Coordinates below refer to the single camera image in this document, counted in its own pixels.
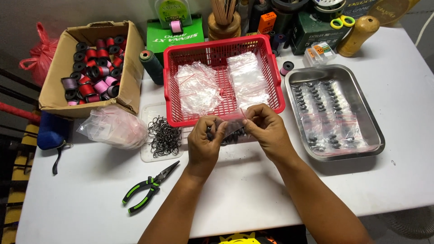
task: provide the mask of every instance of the orange label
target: orange label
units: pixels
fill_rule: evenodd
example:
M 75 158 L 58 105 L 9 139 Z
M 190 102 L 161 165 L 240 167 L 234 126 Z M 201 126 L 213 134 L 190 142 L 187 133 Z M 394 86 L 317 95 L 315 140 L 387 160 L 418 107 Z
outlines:
M 259 21 L 258 33 L 266 34 L 273 30 L 274 22 L 276 21 L 276 14 L 274 12 L 269 12 L 261 15 Z
M 315 56 L 313 55 L 313 53 L 310 51 L 310 48 L 307 49 L 307 52 L 309 53 L 309 55 L 310 55 L 312 58 L 315 58 Z
M 317 54 L 321 55 L 324 53 L 324 49 L 321 46 L 316 45 L 314 48 Z

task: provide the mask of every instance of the human hand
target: human hand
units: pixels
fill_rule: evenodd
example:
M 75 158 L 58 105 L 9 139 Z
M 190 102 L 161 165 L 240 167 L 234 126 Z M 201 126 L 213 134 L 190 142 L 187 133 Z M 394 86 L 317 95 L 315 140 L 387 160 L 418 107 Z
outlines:
M 296 155 L 283 119 L 269 106 L 262 103 L 249 107 L 246 118 L 243 120 L 246 133 L 258 140 L 273 163 L 286 162 L 289 156 Z
M 224 138 L 227 122 L 219 125 L 216 131 L 215 122 L 218 116 L 209 115 L 200 117 L 191 133 L 188 135 L 188 165 L 186 170 L 189 175 L 200 180 L 208 179 L 218 160 L 220 144 Z M 212 141 L 207 139 L 206 130 L 211 127 Z

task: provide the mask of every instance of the table surface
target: table surface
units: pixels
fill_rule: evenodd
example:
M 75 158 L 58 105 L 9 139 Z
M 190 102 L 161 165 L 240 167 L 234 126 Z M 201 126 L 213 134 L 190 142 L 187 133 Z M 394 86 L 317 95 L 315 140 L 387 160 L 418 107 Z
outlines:
M 290 60 L 304 68 L 290 49 L 277 64 Z M 350 68 L 384 134 L 384 151 L 368 158 L 316 162 L 300 141 L 282 78 L 286 108 L 280 114 L 295 150 L 322 181 L 357 215 L 378 214 L 434 204 L 434 75 L 402 28 L 385 28 L 369 38 L 352 58 L 329 64 Z M 144 76 L 141 108 L 164 102 L 163 88 Z M 81 121 L 75 122 L 75 129 Z M 123 151 L 92 142 L 74 132 L 74 147 L 64 150 L 59 174 L 51 168 L 57 151 L 36 151 L 16 243 L 137 243 L 188 162 L 161 185 L 138 214 L 129 216 L 122 198 L 134 184 L 158 174 L 175 160 L 145 163 L 140 151 Z M 137 194 L 127 207 L 139 202 Z M 191 237 L 300 224 L 283 181 L 255 141 L 228 145 L 206 182 L 197 204 Z

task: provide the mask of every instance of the green and black pliers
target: green and black pliers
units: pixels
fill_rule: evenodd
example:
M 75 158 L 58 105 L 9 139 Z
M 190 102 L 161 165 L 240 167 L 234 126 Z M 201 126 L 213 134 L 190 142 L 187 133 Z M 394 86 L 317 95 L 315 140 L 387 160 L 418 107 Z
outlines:
M 131 188 L 131 190 L 128 191 L 128 193 L 125 195 L 124 199 L 122 200 L 123 204 L 126 204 L 136 192 L 146 188 L 147 186 L 150 186 L 151 189 L 149 190 L 146 197 L 139 204 L 128 209 L 128 213 L 130 213 L 130 214 L 134 213 L 134 212 L 138 211 L 139 209 L 142 209 L 143 207 L 145 207 L 149 203 L 149 201 L 152 199 L 152 197 L 155 194 L 157 194 L 157 192 L 160 190 L 160 188 L 159 188 L 160 184 L 172 173 L 173 169 L 175 169 L 175 167 L 178 165 L 178 163 L 179 163 L 179 160 L 176 163 L 167 167 L 165 170 L 161 171 L 155 178 L 152 178 L 151 176 L 149 176 L 148 180 L 142 181 L 142 182 L 136 184 L 135 186 L 133 186 L 133 188 Z

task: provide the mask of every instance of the stainless steel tray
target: stainless steel tray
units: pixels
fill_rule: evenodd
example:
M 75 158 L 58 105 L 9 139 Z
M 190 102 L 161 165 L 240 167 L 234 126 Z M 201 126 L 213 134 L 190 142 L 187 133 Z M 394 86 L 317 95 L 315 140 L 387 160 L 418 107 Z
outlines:
M 339 83 L 345 99 L 351 106 L 351 111 L 355 112 L 357 115 L 360 132 L 367 144 L 380 146 L 369 152 L 358 152 L 332 156 L 320 156 L 310 149 L 290 85 L 325 79 L 334 79 Z M 296 123 L 299 128 L 301 140 L 306 152 L 310 157 L 318 161 L 327 162 L 349 158 L 374 156 L 378 155 L 384 150 L 384 136 L 377 124 L 377 121 L 374 118 L 374 115 L 372 114 L 371 109 L 369 108 L 368 103 L 366 102 L 365 96 L 363 95 L 363 92 L 361 91 L 353 72 L 349 68 L 339 64 L 332 64 L 305 69 L 295 69 L 285 77 L 285 84 L 289 99 L 291 101 L 291 107 L 296 118 Z

